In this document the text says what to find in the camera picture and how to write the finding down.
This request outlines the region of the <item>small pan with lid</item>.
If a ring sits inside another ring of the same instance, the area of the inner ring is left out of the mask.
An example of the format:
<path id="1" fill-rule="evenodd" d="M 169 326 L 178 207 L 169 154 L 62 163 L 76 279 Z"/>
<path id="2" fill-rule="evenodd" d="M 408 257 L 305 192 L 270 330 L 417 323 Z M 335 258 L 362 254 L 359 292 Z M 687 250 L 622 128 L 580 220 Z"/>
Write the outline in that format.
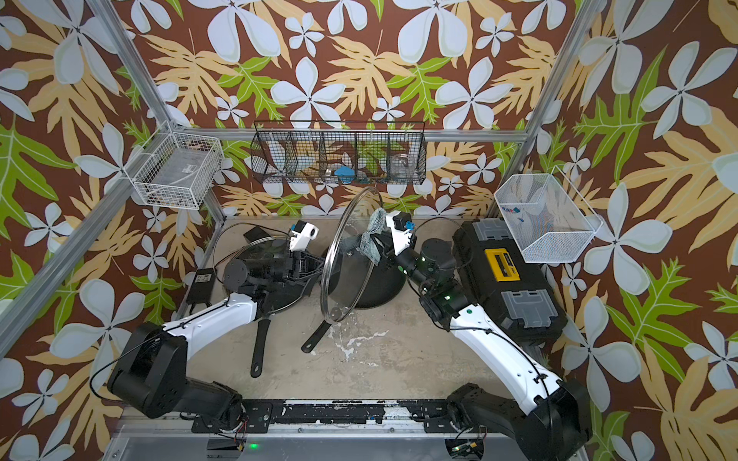
<path id="1" fill-rule="evenodd" d="M 350 313 L 386 305 L 402 291 L 405 277 L 386 259 L 373 265 L 357 246 L 359 236 L 343 235 L 324 253 L 327 268 L 318 278 L 323 321 L 301 346 L 303 353 L 311 353 L 328 330 Z"/>

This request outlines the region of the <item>green microfibre cloth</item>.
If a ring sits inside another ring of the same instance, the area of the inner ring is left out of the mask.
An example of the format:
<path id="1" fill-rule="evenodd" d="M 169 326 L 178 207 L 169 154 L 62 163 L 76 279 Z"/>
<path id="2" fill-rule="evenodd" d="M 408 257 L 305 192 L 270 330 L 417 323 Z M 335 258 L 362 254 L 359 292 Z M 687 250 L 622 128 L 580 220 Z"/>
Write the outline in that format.
<path id="1" fill-rule="evenodd" d="M 381 251 L 374 237 L 380 235 L 386 229 L 385 209 L 379 207 L 370 216 L 367 229 L 359 237 L 359 252 L 367 257 L 373 265 L 378 265 L 381 261 Z"/>

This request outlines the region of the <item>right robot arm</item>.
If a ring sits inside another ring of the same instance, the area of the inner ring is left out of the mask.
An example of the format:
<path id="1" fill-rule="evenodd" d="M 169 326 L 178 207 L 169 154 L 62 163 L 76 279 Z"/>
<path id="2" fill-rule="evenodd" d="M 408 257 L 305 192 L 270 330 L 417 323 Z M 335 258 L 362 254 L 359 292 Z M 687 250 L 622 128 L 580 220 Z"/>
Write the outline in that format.
<path id="1" fill-rule="evenodd" d="M 514 440 L 528 460 L 568 460 L 592 435 L 590 399 L 526 353 L 466 296 L 455 276 L 450 242 L 432 238 L 421 251 L 398 248 L 387 234 L 372 239 L 379 253 L 416 289 L 430 320 L 469 347 L 509 390 L 491 395 L 467 383 L 451 393 L 447 411 L 459 431 L 481 429 Z"/>

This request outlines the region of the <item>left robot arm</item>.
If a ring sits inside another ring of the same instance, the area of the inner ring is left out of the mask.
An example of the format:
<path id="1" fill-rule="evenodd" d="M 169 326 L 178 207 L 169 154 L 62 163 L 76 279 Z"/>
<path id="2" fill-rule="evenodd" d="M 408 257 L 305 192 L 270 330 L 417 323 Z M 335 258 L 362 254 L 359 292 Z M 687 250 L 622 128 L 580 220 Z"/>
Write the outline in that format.
<path id="1" fill-rule="evenodd" d="M 225 334 L 291 307 L 309 295 L 324 260 L 307 251 L 248 255 L 227 264 L 221 302 L 180 320 L 139 326 L 108 378 L 108 390 L 149 418 L 177 411 L 206 428 L 230 430 L 243 418 L 243 399 L 225 384 L 188 377 L 188 361 Z"/>

